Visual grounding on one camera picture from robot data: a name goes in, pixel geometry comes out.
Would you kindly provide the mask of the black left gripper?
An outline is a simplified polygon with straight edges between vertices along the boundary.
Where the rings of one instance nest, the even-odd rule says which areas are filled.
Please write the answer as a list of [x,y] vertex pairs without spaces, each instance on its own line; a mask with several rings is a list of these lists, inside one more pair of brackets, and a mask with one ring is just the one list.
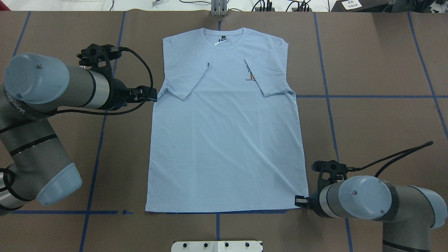
[[141,99],[142,103],[157,102],[157,89],[153,87],[127,88],[122,81],[112,78],[108,96],[108,109],[118,110],[127,106],[128,103],[137,103],[142,96],[145,96]]

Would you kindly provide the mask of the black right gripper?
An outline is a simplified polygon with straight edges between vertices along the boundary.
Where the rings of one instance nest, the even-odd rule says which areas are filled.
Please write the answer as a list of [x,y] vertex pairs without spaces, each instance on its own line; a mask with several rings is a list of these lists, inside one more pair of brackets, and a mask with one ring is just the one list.
[[320,206],[320,194],[315,190],[309,197],[295,196],[295,206],[299,208],[309,208],[320,217],[324,217],[324,212]]

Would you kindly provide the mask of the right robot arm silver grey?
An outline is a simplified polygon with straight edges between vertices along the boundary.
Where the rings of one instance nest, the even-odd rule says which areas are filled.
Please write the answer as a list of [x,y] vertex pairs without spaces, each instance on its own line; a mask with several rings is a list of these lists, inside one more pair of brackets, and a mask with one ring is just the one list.
[[312,196],[295,196],[295,205],[323,218],[381,222],[384,252],[430,252],[431,229],[447,220],[447,205],[438,193],[373,176],[354,176]]

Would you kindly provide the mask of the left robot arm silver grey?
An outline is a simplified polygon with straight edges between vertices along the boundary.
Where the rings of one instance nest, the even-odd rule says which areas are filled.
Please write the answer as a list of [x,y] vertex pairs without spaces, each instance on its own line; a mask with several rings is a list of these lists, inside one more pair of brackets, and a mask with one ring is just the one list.
[[13,163],[1,168],[1,215],[37,200],[52,205],[76,192],[83,180],[49,118],[63,113],[120,115],[128,103],[156,102],[152,84],[126,87],[105,66],[89,69],[52,56],[21,53],[1,85],[1,142]]

